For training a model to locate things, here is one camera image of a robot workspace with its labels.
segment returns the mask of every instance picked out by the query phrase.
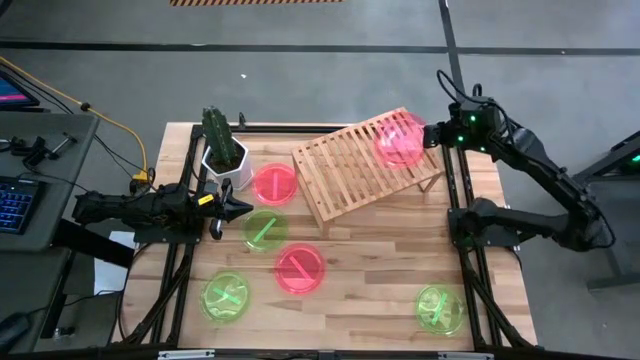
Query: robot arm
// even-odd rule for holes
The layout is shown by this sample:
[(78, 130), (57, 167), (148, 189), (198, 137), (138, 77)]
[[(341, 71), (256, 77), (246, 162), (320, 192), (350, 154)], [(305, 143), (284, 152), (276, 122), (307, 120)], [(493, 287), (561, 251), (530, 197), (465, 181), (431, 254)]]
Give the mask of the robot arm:
[(213, 218), (209, 232), (222, 238), (222, 221), (230, 222), (253, 210), (253, 206), (233, 197), (233, 186), (224, 179), (218, 193), (218, 184), (208, 181), (204, 194), (190, 196), (183, 184), (160, 186), (157, 192), (139, 196), (102, 195), (92, 191), (78, 195), (73, 218), (81, 225), (120, 219), (133, 229), (158, 226), (166, 231), (189, 231), (198, 226), (198, 220)]
[(462, 95), (462, 102), (449, 105), (449, 121), (425, 126), (423, 146), (459, 147), (486, 153), (494, 162), (502, 160), (531, 176), (567, 213), (532, 214), (500, 208), (490, 200), (478, 198), (460, 214), (456, 231), (479, 236), (489, 226), (499, 225), (515, 230), (520, 242), (541, 235), (574, 251), (608, 247), (615, 242), (586, 188), (569, 177), (566, 168), (549, 159), (544, 145), (531, 130), (510, 119), (493, 99)]

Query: green cactus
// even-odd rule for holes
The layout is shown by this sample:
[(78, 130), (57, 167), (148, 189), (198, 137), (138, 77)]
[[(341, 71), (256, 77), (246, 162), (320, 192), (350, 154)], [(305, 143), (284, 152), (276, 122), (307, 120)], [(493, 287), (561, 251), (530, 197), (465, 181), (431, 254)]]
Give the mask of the green cactus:
[(222, 165), (229, 170), (238, 160), (236, 144), (231, 138), (227, 117), (217, 108), (210, 106), (202, 110), (202, 126), (211, 147), (212, 164)]

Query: plant pot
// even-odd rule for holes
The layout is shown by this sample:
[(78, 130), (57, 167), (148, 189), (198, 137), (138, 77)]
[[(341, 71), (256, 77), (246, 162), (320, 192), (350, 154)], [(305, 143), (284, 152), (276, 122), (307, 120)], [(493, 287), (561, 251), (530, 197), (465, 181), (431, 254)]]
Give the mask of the plant pot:
[(211, 147), (207, 147), (207, 151), (205, 151), (204, 156), (202, 157), (202, 166), (206, 167), (213, 177), (216, 178), (216, 181), (219, 184), (222, 184), (222, 180), (229, 178), (231, 179), (231, 184), (233, 185), (234, 190), (242, 190), (249, 183), (251, 183), (251, 179), (253, 178), (253, 170), (251, 169), (251, 161), (249, 161), (249, 149), (247, 149), (242, 143), (240, 143), (236, 138), (233, 138), (233, 141), (236, 143), (238, 147), (238, 151), (242, 151), (242, 161), (237, 169), (218, 173), (213, 166), (210, 164), (211, 158)]

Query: gray floor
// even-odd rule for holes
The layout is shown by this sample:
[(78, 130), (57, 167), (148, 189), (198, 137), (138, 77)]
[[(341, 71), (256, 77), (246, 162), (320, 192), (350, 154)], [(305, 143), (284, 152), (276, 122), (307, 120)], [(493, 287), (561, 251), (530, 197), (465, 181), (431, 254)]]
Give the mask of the gray floor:
[[(436, 0), (170, 8), (156, 0), (16, 1), (0, 36), (30, 40), (216, 44), (445, 45)], [(459, 46), (639, 47), (633, 0), (450, 0)], [(406, 106), (429, 122), (446, 116), (435, 70), (447, 55), (320, 53), (124, 53), (0, 50), (0, 55), (134, 128), (156, 161), (164, 124), (197, 121), (216, 105), (249, 121), (353, 122)], [(570, 172), (638, 130), (639, 57), (462, 56), (468, 88), (482, 82), (534, 130)], [(139, 161), (131, 137), (103, 124), (100, 136)], [(560, 208), (523, 174), (500, 166), (507, 202)], [(127, 176), (94, 147), (79, 182), (126, 191)], [(590, 294), (609, 274), (602, 252), (576, 254), (551, 241), (523, 246), (524, 277), (541, 345), (640, 358), (640, 287)]]

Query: petri dish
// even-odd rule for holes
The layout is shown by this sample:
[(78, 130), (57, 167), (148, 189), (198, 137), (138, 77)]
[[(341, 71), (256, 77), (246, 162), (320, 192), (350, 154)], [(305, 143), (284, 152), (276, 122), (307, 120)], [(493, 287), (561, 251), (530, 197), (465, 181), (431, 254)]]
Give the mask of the petri dish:
[(276, 282), (294, 295), (315, 290), (324, 279), (325, 261), (318, 249), (307, 244), (293, 244), (282, 250), (275, 266)]
[(200, 307), (216, 323), (228, 324), (249, 307), (249, 283), (235, 271), (218, 272), (200, 294)]
[(284, 205), (293, 199), (297, 191), (296, 173), (286, 164), (266, 165), (253, 178), (253, 193), (266, 205)]
[(376, 126), (375, 157), (390, 168), (406, 168), (422, 159), (422, 138), (425, 122), (418, 116), (396, 113)]
[(438, 335), (453, 335), (462, 325), (464, 305), (458, 295), (446, 286), (427, 286), (416, 299), (416, 316), (425, 330)]
[(254, 210), (243, 224), (244, 244), (257, 252), (268, 252), (280, 248), (289, 236), (287, 217), (271, 208)]

